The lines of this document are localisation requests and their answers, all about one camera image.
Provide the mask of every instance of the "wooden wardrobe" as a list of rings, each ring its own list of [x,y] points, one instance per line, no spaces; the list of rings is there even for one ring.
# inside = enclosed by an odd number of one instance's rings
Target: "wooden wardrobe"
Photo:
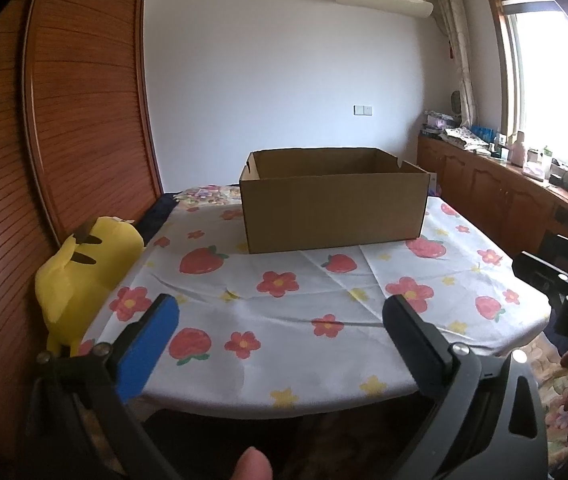
[[[11,0],[0,13],[0,458],[17,449],[46,330],[33,275],[83,221],[161,193],[144,0]]]

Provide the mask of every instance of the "white tablecloth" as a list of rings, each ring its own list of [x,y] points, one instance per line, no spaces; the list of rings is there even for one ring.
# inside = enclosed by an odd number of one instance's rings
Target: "white tablecloth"
[[[237,190],[215,196],[189,193],[84,336],[83,351],[113,342],[158,294],[175,296],[179,326],[143,392],[155,406],[270,418],[408,394],[381,321],[392,294],[478,354],[526,344],[548,321],[547,298],[439,198],[418,240],[247,254]]]

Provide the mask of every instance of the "wardrobe door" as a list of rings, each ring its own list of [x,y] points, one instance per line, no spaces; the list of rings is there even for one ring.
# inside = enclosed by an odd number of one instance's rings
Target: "wardrobe door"
[[[33,0],[24,115],[58,241],[92,216],[138,219],[161,193],[145,98],[143,0]]]

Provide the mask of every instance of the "open cardboard box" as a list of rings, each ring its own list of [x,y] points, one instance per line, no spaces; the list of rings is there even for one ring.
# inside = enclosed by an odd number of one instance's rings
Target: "open cardboard box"
[[[249,252],[418,238],[429,174],[376,148],[252,152],[240,177]]]

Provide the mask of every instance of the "pikachu plush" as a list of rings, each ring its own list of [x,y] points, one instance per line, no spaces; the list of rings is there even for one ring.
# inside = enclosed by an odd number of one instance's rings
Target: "pikachu plush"
[[[77,355],[81,338],[104,301],[144,250],[127,222],[100,217],[66,238],[35,275],[35,294],[48,327],[46,348]]]

